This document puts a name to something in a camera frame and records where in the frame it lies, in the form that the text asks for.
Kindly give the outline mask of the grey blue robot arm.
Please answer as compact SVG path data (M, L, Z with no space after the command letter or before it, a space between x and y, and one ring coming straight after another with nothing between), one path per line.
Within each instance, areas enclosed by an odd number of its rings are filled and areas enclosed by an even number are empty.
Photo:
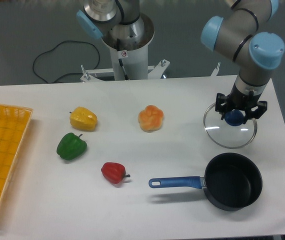
M215 111L230 126L259 119L268 108L261 101L273 71L285 52L284 41L274 33L259 32L278 9L276 0L231 0L228 19L212 17L203 27L201 43L239 65L230 94L218 93ZM144 80L148 71L148 46L155 29L140 11L137 0L87 0L76 13L82 29L101 39L110 51L116 80Z

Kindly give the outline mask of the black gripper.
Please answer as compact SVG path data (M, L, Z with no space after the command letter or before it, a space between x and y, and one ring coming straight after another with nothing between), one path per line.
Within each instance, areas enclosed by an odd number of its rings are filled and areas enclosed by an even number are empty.
M268 102L258 101L259 98L260 95L255 95L253 91L240 92L234 84L229 95L216 94L215 111L220 114L221 120L232 110L244 111L242 123L246 124L248 120L259 119L268 110Z

